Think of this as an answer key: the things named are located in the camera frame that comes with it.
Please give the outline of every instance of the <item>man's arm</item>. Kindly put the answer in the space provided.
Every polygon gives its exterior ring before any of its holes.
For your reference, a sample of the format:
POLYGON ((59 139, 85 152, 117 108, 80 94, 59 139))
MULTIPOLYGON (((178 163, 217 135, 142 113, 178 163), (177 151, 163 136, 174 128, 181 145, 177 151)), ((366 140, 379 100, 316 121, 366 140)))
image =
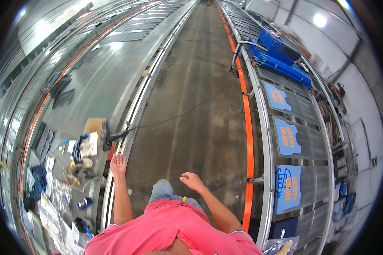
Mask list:
POLYGON ((237 217, 204 186, 197 174, 186 172, 182 174, 180 181, 204 198, 214 221, 222 232, 230 234, 235 230, 243 230, 237 217))
POLYGON ((110 163, 115 182, 115 197, 113 200, 113 222, 123 225, 133 220, 131 201, 126 186, 126 157, 122 154, 113 155, 110 163))

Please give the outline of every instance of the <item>jeans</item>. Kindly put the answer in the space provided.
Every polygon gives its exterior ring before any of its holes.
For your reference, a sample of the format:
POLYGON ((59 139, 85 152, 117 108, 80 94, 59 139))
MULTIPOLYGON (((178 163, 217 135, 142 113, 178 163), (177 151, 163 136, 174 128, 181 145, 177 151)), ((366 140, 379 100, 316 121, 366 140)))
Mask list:
MULTIPOLYGON (((158 201, 159 199, 170 199, 170 200, 179 200, 183 201, 183 197, 176 196, 174 194, 173 188, 170 185, 170 182, 166 179, 161 179, 156 184, 153 184, 152 194, 150 195, 149 204, 158 201)), ((187 203, 194 205, 203 211, 199 203, 194 198, 187 198, 187 203)))

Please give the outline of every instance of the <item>pink polo shirt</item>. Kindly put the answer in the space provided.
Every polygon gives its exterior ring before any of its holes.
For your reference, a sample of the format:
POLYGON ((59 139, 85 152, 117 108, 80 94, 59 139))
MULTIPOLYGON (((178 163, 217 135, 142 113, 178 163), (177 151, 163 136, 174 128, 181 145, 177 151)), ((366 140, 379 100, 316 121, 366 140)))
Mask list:
POLYGON ((141 255, 146 251, 164 251, 176 237, 189 246, 193 255, 262 255, 247 233, 218 231, 202 210, 177 200, 155 201, 146 207, 142 216, 122 226, 109 225, 88 242, 84 255, 141 255))

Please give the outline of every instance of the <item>blue machine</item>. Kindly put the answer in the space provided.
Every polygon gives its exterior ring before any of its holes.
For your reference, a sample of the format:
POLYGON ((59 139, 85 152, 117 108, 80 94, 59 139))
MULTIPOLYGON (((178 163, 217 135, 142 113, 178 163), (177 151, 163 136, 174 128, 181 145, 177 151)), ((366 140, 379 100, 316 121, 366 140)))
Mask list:
POLYGON ((297 60, 301 53, 290 47, 288 39, 282 40, 278 34, 267 28, 262 28, 260 36, 255 42, 252 38, 250 42, 264 46, 268 51, 258 48, 256 45, 248 44, 252 54, 251 63, 259 64, 275 70, 285 76, 303 84, 312 92, 311 79, 309 75, 297 66, 297 60))

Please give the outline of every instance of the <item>man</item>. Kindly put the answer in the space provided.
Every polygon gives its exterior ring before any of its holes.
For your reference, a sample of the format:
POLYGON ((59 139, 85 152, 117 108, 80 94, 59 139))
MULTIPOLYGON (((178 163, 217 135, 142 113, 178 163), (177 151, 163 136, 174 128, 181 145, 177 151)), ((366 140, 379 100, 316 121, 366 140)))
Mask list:
POLYGON ((174 195, 167 180, 153 185, 145 213, 133 219, 126 185, 126 158, 113 156, 114 223, 88 242, 84 255, 255 255, 262 254, 239 220, 206 188, 199 176, 186 172, 180 181, 206 201, 220 231, 210 225, 197 201, 174 195))

